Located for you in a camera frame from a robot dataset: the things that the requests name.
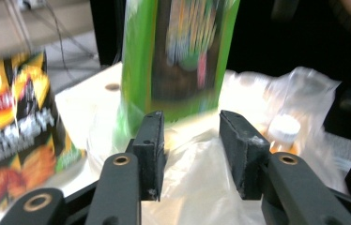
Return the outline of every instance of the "floor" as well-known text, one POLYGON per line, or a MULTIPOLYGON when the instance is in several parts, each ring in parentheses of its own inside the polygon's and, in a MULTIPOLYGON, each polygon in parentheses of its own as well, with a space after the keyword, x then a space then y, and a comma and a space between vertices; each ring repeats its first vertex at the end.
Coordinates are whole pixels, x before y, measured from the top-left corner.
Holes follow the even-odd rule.
POLYGON ((47 73, 57 94, 101 70, 94 32, 45 46, 47 73))

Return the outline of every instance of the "white bottle cap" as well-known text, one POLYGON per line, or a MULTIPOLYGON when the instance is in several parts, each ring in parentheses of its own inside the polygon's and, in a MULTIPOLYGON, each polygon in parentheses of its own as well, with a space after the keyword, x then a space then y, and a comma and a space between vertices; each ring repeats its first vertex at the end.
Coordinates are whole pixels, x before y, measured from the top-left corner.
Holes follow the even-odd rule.
POLYGON ((275 141, 292 143, 296 140, 300 130, 300 123, 288 114, 281 114, 274 117, 268 128, 268 136, 275 141))

